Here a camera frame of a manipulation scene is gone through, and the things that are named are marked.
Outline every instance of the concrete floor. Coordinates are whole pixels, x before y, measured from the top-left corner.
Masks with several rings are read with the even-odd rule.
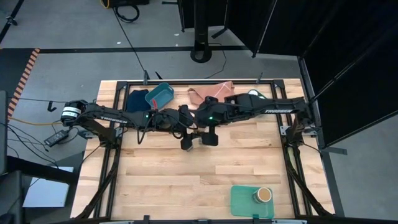
[[[16,4],[17,1],[0,1],[0,6],[10,7],[10,2]],[[140,10],[141,16],[137,22],[123,24],[133,46],[173,47],[176,44],[193,44],[192,30],[186,30],[185,33],[180,31],[177,6],[161,5],[161,0],[151,0],[149,5],[140,6]],[[16,19],[19,26],[10,28],[0,44],[3,48],[128,47],[112,10],[103,9],[98,1],[25,1]],[[216,40],[210,39],[210,42],[242,45],[231,32],[226,32]],[[225,54],[225,70],[215,78],[257,78],[261,72],[264,72],[263,78],[301,78],[295,57],[265,55],[251,58],[251,53],[247,50],[226,51]],[[139,53],[139,56],[152,78],[155,78],[155,71],[163,78],[203,78],[220,70],[224,63],[220,51],[213,52],[212,59],[204,64],[193,62],[189,52],[146,52]],[[141,78],[142,70],[133,53],[40,54],[22,97],[92,101],[96,98],[101,80]],[[61,109],[53,113],[47,112],[46,103],[20,101],[14,117],[43,123],[59,119],[60,113]],[[331,155],[347,217],[398,220],[393,211],[398,205],[398,195],[395,191],[398,179],[397,170],[392,163],[398,159],[395,150],[398,142],[393,134],[389,134],[394,133],[391,130],[397,123],[397,118],[391,118],[336,145],[346,148],[349,152],[348,156]],[[34,127],[14,121],[11,121],[11,124],[23,128],[39,140],[44,140],[53,133],[52,128],[48,126]],[[69,144],[54,146],[48,155],[57,161],[76,158],[76,155],[81,155],[85,144],[85,140],[76,138]],[[20,143],[10,141],[9,145],[19,149],[22,158],[46,164],[29,151],[25,151]],[[73,161],[71,166],[80,163],[75,159]],[[41,217],[34,217],[32,223],[48,223],[54,221],[55,217],[66,219],[69,212],[70,207],[61,212],[48,212]]]

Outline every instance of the beige cloth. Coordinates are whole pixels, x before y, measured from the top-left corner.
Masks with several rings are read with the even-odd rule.
[[[188,90],[191,103],[194,105],[201,104],[206,96],[212,96],[218,99],[219,102],[224,102],[224,98],[234,94],[234,85],[232,81],[210,85],[190,88]]]

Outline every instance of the orange striped tape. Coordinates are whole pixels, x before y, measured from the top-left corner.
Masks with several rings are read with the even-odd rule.
[[[8,111],[7,111],[8,120],[14,114],[14,110],[17,107],[17,103],[19,101],[19,98],[22,95],[22,91],[24,91],[26,82],[29,78],[30,72],[33,69],[33,66],[35,64],[37,56],[39,55],[39,52],[40,52],[40,49],[34,49],[30,55],[30,58],[26,64],[25,70],[22,73],[21,79],[18,82],[18,86],[15,89],[14,95],[12,96],[12,99],[11,99],[10,103],[8,104]]]

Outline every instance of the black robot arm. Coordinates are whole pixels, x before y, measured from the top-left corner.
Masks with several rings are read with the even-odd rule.
[[[303,97],[270,100],[256,95],[239,94],[226,97],[225,103],[219,103],[216,98],[208,96],[197,110],[189,110],[187,105],[182,105],[178,110],[149,110],[134,113],[80,100],[65,104],[61,121],[64,126],[81,126],[91,131],[99,137],[102,144],[113,144],[113,146],[119,144],[119,135],[116,134],[115,129],[105,128],[95,119],[113,121],[124,127],[143,132],[173,133],[174,137],[182,139],[181,148],[189,150],[192,148],[192,140],[195,138],[201,138],[205,145],[217,146],[218,136],[215,133],[217,126],[247,120],[260,114],[287,113],[296,115],[294,125],[287,130],[287,141],[299,145],[302,142],[301,133],[304,127],[312,123],[308,105]],[[193,123],[196,124],[196,128],[190,127]],[[206,127],[209,127],[208,132],[198,130],[198,128]],[[194,131],[188,134],[187,129]]]

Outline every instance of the wooden table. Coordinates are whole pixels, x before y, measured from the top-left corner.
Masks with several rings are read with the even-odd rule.
[[[285,79],[288,98],[303,96],[299,79]],[[97,104],[113,106],[117,81],[102,81]],[[187,90],[194,85],[173,86],[175,99],[166,108],[190,104]],[[154,86],[132,86],[133,90]],[[235,93],[257,89],[272,98],[269,85],[235,85]],[[122,107],[123,93],[119,99]],[[216,129],[217,147],[201,146],[180,149],[180,141],[167,133],[147,133],[137,144],[136,131],[124,134],[118,169],[112,220],[236,219],[230,214],[232,185],[265,186],[273,190],[275,218],[293,218],[287,173],[282,155],[276,115],[264,114]],[[305,143],[317,147],[315,138]],[[98,146],[89,140],[85,156]],[[329,188],[319,153],[300,146],[301,160],[308,188],[318,201],[333,213]],[[97,150],[83,164],[71,217],[78,215],[98,188],[104,149]],[[300,211],[304,214],[302,194],[296,185]],[[104,214],[104,203],[101,214]]]

